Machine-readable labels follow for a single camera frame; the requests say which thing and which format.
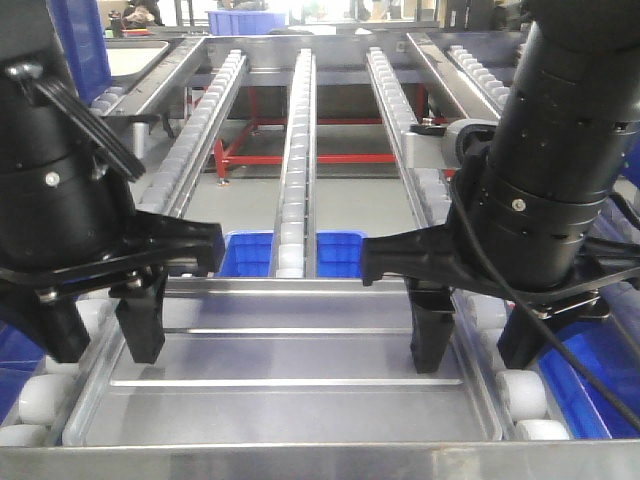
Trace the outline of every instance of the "concrete floor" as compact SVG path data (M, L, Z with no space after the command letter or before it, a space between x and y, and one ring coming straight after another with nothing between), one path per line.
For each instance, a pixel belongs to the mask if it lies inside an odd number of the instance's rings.
M326 129L319 135L319 150L339 153L354 151L360 146L364 152L388 151L381 127L351 131L349 141L344 131ZM148 151L143 159L148 174L131 185L135 200L139 200L149 185L171 141L156 127L148 138ZM259 135L249 145L247 154L259 148L274 149L281 139L272 132ZM394 165L322 165L316 183L316 227L318 230L361 230L369 236L392 235L415 228L404 186L394 175ZM203 173L194 192L185 218L220 223L225 233L237 230L272 230L276 216L279 188L279 167L238 167L229 175L230 184L218 185L215 173Z

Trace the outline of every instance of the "metal bolt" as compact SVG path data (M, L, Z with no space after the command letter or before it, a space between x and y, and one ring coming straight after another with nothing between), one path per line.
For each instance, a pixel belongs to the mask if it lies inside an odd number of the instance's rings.
M511 208L513 208L516 212L524 212L527 208L527 204L521 198L516 198L513 202L511 202Z
M12 80L22 81L32 78L40 78L44 69L39 63L23 62L9 65L4 71Z
M49 172L44 176L44 183L49 187L57 187L60 183L60 175L56 172Z
M36 293L38 294L40 303L51 303L58 298L58 291L55 288L38 290Z

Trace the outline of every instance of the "metal tray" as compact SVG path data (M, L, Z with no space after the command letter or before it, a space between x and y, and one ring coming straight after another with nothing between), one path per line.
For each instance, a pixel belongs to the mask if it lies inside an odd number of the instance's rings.
M114 82L131 82L153 68L169 49L169 42L160 40L117 40L107 43L109 68Z
M404 283L176 280L155 365L118 331L63 432L67 446L395 444L498 440L456 338L414 372Z

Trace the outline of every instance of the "blue plastic crate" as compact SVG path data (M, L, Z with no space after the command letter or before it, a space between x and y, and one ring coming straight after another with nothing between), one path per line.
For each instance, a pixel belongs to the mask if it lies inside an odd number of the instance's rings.
M0 326L0 368L31 373L43 356L42 349L22 332L9 325Z
M362 239L359 231L318 232L318 276L359 278ZM219 277L266 277L271 263L272 232L227 235L227 253Z
M30 377L30 372L0 368L0 422L16 403L22 387Z
M219 277L266 277L271 262L272 232L233 232Z
M80 98L91 103L111 86L111 71L95 1L47 0Z
M284 13L249 10L216 10L207 13L212 35L266 35L286 24Z
M564 344L637 414L640 414L640 365L613 322L591 326ZM555 351L538 361L573 435L580 439L638 437L582 376Z
M318 232L318 276L360 278L363 232Z

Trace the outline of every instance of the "robotic arm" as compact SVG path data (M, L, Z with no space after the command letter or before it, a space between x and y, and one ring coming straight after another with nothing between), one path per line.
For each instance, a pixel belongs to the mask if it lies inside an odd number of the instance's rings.
M598 288L640 277L638 246L588 235L640 130L640 5L529 4L537 25L493 139L461 139L446 224L365 240L365 284L409 279L419 371L437 369L453 328L450 287L516 300L498 346L523 368L545 340L531 315L552 331L605 318Z
M215 271L220 226L135 210L144 172L75 95L44 0L5 0L0 17L0 317L58 362L89 342L77 295L112 287L136 362L164 342L166 262Z

